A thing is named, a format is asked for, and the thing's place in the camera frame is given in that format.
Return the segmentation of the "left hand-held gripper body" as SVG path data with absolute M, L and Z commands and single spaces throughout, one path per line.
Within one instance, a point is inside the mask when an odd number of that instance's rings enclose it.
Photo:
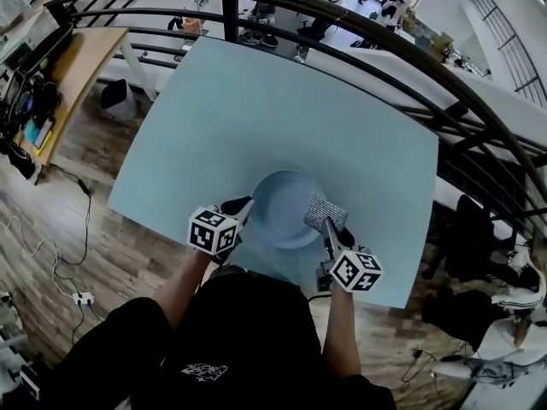
M 235 216 L 225 216 L 208 210 L 208 207 L 198 207 L 189 218 L 187 243 L 209 255 L 217 265 L 223 266 L 241 243 L 237 228 Z

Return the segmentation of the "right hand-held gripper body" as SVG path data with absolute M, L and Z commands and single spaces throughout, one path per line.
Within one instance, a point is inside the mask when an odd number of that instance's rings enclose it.
M 382 275 L 379 259 L 368 249 L 344 250 L 338 258 L 319 265 L 316 285 L 319 292 L 327 291 L 332 282 L 338 283 L 346 292 L 369 292 Z

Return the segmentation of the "grey scouring sponge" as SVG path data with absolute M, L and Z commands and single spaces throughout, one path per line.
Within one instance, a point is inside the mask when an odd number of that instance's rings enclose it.
M 303 222 L 312 229 L 321 232 L 325 220 L 330 220 L 336 232 L 341 232 L 346 225 L 349 213 L 329 202 L 316 193 L 312 193 Z

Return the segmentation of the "large light blue plate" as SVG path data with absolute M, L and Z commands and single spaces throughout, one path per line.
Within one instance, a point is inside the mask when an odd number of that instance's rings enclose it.
M 301 249 L 320 234 L 303 222 L 312 193 L 326 199 L 307 173 L 279 170 L 264 177 L 252 193 L 250 223 L 256 235 L 277 249 Z

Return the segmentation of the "person's right forearm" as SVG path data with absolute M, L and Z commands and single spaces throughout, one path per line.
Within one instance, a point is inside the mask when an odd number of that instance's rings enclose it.
M 356 343 L 353 296 L 336 282 L 331 285 L 331 302 L 322 353 L 339 377 L 362 373 Z

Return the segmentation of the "person's left forearm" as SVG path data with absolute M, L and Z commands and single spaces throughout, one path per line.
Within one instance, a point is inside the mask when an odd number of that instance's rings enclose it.
M 160 306 L 172 329 L 182 321 L 210 262 L 211 257 L 201 250 L 191 252 L 153 295 L 152 299 Z

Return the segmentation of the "person's black t-shirt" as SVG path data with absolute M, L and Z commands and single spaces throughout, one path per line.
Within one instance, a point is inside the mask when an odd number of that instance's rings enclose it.
M 172 328 L 140 297 L 86 333 L 50 374 L 43 410 L 397 410 L 392 393 L 340 376 L 305 296 L 249 273 L 207 281 Z

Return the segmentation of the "black chair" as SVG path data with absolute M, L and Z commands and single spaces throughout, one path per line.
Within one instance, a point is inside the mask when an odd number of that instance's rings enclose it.
M 432 222 L 437 235 L 428 242 L 438 247 L 429 267 L 421 276 L 431 279 L 440 264 L 451 278 L 462 283 L 472 280 L 502 280 L 516 286 L 519 274 L 509 264 L 491 259 L 495 251 L 510 253 L 515 249 L 517 230 L 511 236 L 499 239 L 494 234 L 494 224 L 489 207 L 480 207 L 469 196 L 460 196 L 456 209 L 435 202 L 432 205 Z

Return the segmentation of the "grey waste bin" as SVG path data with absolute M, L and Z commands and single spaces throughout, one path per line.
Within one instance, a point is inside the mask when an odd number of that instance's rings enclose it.
M 119 121 L 132 120 L 138 113 L 138 103 L 125 79 L 111 82 L 103 88 L 100 105 Z

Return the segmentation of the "yellow notepad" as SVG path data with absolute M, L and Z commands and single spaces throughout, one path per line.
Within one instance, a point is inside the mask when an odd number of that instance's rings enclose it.
M 41 155 L 41 153 L 43 152 L 45 146 L 46 146 L 47 143 L 50 141 L 51 136 L 52 136 L 52 131 L 48 131 L 48 132 L 45 134 L 43 140 L 40 142 L 40 145 L 39 145 L 39 146 L 35 146 L 35 147 L 33 148 L 33 152 L 34 152 L 34 154 L 35 154 L 36 156 L 40 156 L 40 155 Z

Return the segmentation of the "smartphone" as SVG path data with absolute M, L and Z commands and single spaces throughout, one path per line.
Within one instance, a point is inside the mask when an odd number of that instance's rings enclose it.
M 37 137 L 35 138 L 33 145 L 36 149 L 40 149 L 42 145 L 44 144 L 44 140 L 46 139 L 47 135 L 51 131 L 52 127 L 55 125 L 55 119 L 53 117 L 49 117 L 42 127 L 40 128 Z

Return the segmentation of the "wooden desk with white legs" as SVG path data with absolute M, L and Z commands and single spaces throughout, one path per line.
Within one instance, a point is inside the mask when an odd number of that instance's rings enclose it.
M 69 46 L 63 51 L 52 68 L 52 81 L 61 95 L 61 104 L 54 114 L 56 123 L 50 138 L 40 153 L 27 141 L 23 132 L 18 132 L 14 142 L 40 167 L 57 166 L 81 178 L 113 185 L 115 178 L 89 167 L 79 161 L 72 161 L 59 152 L 59 143 L 70 125 L 73 124 L 82 103 L 105 66 L 120 52 L 129 66 L 138 87 L 146 96 L 155 101 L 157 90 L 151 84 L 138 56 L 128 38 L 126 27 L 91 27 L 74 31 Z

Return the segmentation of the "black equipment bundle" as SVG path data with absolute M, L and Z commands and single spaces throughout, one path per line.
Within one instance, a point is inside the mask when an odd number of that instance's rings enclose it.
M 53 117 L 61 104 L 56 85 L 40 72 L 25 77 L 15 72 L 0 98 L 0 142 L 8 142 L 18 132 L 24 133 L 29 120 L 41 128 Z

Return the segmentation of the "black hard case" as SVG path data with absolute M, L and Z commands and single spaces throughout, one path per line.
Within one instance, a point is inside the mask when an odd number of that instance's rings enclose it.
M 73 32 L 72 22 L 59 26 L 32 50 L 17 70 L 23 74 L 31 74 L 38 71 L 45 60 L 55 60 L 70 45 Z

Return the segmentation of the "straight black metal railing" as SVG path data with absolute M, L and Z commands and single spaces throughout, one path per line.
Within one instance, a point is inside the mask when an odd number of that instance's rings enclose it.
M 507 68 L 512 90 L 540 108 L 547 108 L 547 90 L 516 30 L 494 0 L 470 0 L 490 32 L 497 54 Z

